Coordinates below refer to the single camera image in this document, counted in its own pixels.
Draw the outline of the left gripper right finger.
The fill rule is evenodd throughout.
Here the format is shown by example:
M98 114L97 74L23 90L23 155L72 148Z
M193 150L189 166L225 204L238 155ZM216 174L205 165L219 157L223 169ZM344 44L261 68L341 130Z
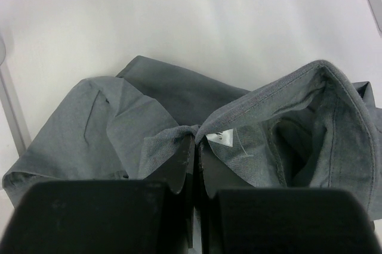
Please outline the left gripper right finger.
M255 188L202 140L204 253L380 253L363 207L332 188Z

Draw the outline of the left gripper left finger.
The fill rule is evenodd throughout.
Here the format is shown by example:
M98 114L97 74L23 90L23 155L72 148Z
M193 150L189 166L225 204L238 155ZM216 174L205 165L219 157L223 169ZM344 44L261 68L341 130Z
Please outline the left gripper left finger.
M187 253L195 140L142 180L45 182L22 198L2 253Z

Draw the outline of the grey button-up shirt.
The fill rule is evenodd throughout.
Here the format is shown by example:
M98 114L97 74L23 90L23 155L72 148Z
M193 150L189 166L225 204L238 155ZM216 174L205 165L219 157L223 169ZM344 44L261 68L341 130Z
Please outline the grey button-up shirt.
M381 218L381 109L325 60L247 91L138 56L73 87L2 187L16 205L40 182L143 179L187 135L255 187L341 188Z

